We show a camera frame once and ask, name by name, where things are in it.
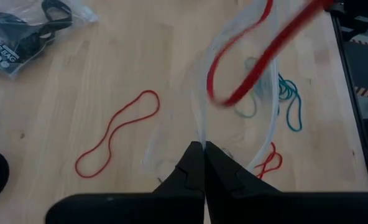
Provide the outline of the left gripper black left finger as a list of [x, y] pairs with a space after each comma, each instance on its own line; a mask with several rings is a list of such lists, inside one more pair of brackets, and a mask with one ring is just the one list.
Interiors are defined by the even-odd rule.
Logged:
[[192, 141], [173, 172], [154, 190], [157, 194], [203, 194], [205, 154], [198, 141]]

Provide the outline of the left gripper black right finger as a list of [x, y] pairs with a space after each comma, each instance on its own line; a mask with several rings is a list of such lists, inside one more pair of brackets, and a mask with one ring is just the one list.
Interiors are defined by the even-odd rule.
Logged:
[[210, 141], [205, 148], [205, 190], [206, 198], [210, 200], [247, 198], [279, 192], [251, 174]]

